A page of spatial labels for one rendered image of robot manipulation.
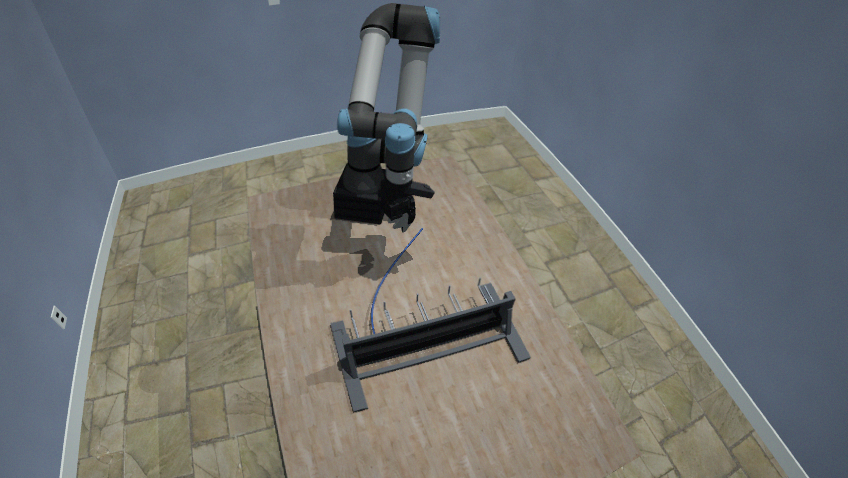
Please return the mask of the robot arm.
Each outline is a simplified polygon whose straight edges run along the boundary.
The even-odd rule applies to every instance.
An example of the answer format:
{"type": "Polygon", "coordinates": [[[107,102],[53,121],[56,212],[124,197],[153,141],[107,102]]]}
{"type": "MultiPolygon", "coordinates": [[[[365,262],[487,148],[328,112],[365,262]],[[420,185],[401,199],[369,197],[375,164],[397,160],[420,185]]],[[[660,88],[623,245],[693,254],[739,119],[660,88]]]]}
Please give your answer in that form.
{"type": "Polygon", "coordinates": [[[381,189],[384,174],[380,163],[386,164],[390,182],[405,184],[412,180],[414,166],[422,161],[427,134],[420,121],[428,56],[440,42],[439,11],[426,6],[385,4],[367,17],[360,39],[349,106],[340,110],[337,130],[348,136],[343,184],[347,190],[365,195],[381,189]],[[374,112],[385,46],[390,38],[399,39],[402,49],[393,114],[374,112]]]}

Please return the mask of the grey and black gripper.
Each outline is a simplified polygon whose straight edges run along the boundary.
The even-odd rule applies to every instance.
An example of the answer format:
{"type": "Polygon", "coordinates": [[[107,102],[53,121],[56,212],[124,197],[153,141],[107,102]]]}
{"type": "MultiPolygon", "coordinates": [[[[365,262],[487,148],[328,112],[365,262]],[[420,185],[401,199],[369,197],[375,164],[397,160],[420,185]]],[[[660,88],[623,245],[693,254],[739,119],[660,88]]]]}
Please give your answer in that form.
{"type": "Polygon", "coordinates": [[[402,232],[409,228],[416,216],[414,197],[404,194],[405,189],[412,182],[413,178],[405,184],[390,183],[387,179],[381,180],[381,193],[378,194],[379,208],[381,207],[381,210],[390,218],[388,223],[395,223],[393,229],[401,228],[402,232]]]}

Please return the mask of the black network patch panel rack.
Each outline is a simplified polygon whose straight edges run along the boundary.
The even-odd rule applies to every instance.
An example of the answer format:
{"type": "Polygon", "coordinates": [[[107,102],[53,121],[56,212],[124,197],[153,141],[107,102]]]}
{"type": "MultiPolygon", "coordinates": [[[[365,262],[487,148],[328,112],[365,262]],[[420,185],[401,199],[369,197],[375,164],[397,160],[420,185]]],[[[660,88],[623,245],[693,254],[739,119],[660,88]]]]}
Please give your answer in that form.
{"type": "Polygon", "coordinates": [[[481,277],[479,278],[478,287],[487,304],[464,311],[462,311],[455,294],[453,294],[460,309],[460,312],[457,311],[450,295],[451,286],[449,285],[448,295],[456,310],[456,313],[453,314],[429,320],[423,303],[421,303],[427,318],[426,321],[417,299],[416,302],[424,321],[395,329],[393,323],[390,323],[392,320],[389,311],[386,312],[386,305],[384,301],[384,311],[391,330],[359,338],[356,324],[352,316],[352,310],[350,309],[350,315],[357,337],[352,340],[350,340],[349,334],[346,332],[343,320],[331,323],[335,344],[354,412],[368,409],[360,379],[445,357],[503,338],[507,339],[518,363],[531,358],[514,324],[512,323],[512,307],[516,299],[512,291],[505,292],[503,299],[500,300],[491,283],[480,286],[480,281],[481,277]],[[432,348],[499,327],[503,333],[492,337],[376,370],[360,374],[357,372],[356,367],[432,348]]]}

